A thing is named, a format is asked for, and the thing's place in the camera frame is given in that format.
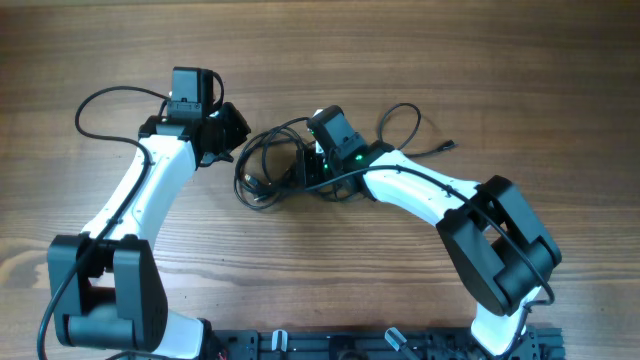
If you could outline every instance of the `tan background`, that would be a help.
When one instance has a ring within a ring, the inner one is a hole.
[[[435,128],[425,124],[409,151],[461,144],[419,162],[518,183],[563,251],[557,304],[531,322],[562,327],[570,359],[637,358],[640,12],[613,3],[0,9],[0,358],[35,357],[47,247],[97,213],[134,152],[78,135],[77,105],[112,85],[166,92],[175,65],[219,72],[254,134],[339,104],[372,141],[389,106],[416,103]],[[83,122],[134,137],[158,105],[108,95]],[[399,144],[413,121],[398,113],[387,139]],[[470,324],[474,301],[424,222],[386,204],[309,196],[257,213],[233,196],[232,169],[199,170],[160,232],[173,309],[217,329]],[[53,330],[47,344],[51,359],[108,355],[62,348]]]

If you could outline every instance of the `floor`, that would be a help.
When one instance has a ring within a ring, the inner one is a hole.
[[[530,322],[562,327],[569,359],[638,358],[637,4],[50,3],[0,9],[0,359],[35,357],[49,243],[101,209],[134,153],[77,134],[76,107],[113,85],[167,92],[176,65],[219,72],[254,134],[338,104],[373,141],[387,108],[417,104],[429,122],[407,151],[459,142],[418,162],[511,179],[562,250],[557,303]],[[158,106],[108,95],[82,122],[135,137]],[[399,144],[413,116],[399,112],[386,140]],[[255,212],[235,199],[232,174],[198,170],[167,216],[155,258],[171,308],[216,329],[470,324],[475,302],[428,224],[388,204],[305,195]],[[110,354],[63,348],[53,331],[47,349]]]

